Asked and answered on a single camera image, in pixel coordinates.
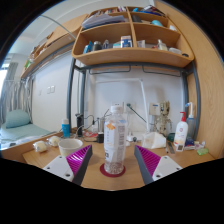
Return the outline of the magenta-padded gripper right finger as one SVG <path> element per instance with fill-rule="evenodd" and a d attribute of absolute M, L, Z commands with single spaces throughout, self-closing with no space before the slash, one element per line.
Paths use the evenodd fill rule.
<path fill-rule="evenodd" d="M 158 156 L 146 148 L 136 145 L 134 155 L 137 159 L 145 185 L 160 180 L 182 169 L 169 156 Z"/>

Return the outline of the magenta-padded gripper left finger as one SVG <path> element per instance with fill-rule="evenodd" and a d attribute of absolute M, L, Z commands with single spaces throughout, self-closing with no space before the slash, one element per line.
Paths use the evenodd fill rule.
<path fill-rule="evenodd" d="M 44 167 L 44 170 L 76 185 L 81 185 L 91 156 L 92 146 L 88 145 L 67 157 L 57 156 Z"/>

